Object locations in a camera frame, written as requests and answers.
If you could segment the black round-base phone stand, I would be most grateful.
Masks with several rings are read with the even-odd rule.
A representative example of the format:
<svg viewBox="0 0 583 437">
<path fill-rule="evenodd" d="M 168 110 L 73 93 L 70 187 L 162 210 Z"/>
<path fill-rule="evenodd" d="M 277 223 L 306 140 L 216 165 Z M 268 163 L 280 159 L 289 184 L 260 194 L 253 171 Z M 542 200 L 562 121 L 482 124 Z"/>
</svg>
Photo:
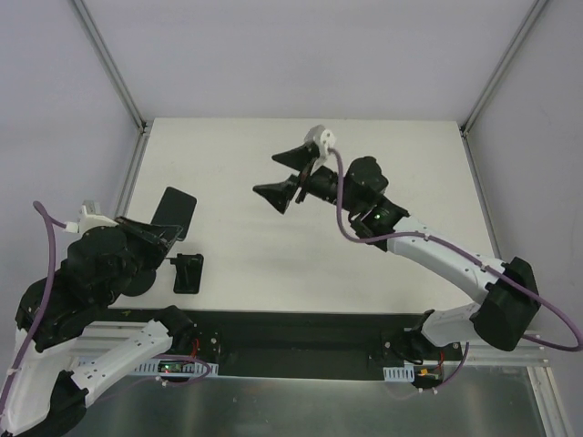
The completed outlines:
<svg viewBox="0 0 583 437">
<path fill-rule="evenodd" d="M 148 292 L 154 285 L 157 272 L 152 269 L 141 270 L 130 281 L 128 286 L 121 292 L 127 297 L 138 297 Z"/>
</svg>

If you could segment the black folding phone stand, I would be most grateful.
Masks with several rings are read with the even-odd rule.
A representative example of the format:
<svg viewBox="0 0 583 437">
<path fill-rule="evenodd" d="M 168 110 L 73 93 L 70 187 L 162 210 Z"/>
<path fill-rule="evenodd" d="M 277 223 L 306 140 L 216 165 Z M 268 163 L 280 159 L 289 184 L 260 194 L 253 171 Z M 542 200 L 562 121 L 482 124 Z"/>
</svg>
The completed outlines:
<svg viewBox="0 0 583 437">
<path fill-rule="evenodd" d="M 196 295 L 200 291 L 204 257 L 201 254 L 177 254 L 168 258 L 175 268 L 173 292 L 182 295 Z"/>
</svg>

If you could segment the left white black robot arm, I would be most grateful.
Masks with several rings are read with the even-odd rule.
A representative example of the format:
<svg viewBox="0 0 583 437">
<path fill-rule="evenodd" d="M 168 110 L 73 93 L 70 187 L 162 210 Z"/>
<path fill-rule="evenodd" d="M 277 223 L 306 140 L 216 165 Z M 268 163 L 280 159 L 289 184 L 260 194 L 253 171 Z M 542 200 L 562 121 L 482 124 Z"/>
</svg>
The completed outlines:
<svg viewBox="0 0 583 437">
<path fill-rule="evenodd" d="M 194 324 L 171 305 L 117 347 L 86 365 L 68 367 L 69 352 L 85 328 L 141 274 L 161 265 L 181 231 L 178 225 L 116 218 L 85 231 L 69 245 L 60 267 L 28 287 L 15 316 L 15 365 L 1 395 L 6 436 L 62 436 L 139 364 L 192 350 Z"/>
</svg>

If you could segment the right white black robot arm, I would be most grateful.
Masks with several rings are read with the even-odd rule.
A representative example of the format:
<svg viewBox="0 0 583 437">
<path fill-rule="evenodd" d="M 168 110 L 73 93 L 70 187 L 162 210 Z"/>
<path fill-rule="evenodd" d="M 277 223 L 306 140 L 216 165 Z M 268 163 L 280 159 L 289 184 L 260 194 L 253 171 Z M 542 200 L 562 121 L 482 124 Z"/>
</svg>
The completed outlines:
<svg viewBox="0 0 583 437">
<path fill-rule="evenodd" d="M 431 359 L 442 347 L 483 340 L 513 351 L 540 304 L 531 266 L 520 258 L 509 262 L 465 253 L 389 200 L 389 185 L 375 158 L 355 159 L 347 170 L 318 167 L 317 147 L 306 143 L 276 154 L 273 160 L 294 169 L 280 183 L 257 185 L 253 192 L 285 213 L 291 202 L 311 195 L 346 212 L 353 238 L 384 252 L 409 259 L 457 286 L 471 303 L 451 310 L 428 310 L 392 341 L 408 361 Z"/>
</svg>

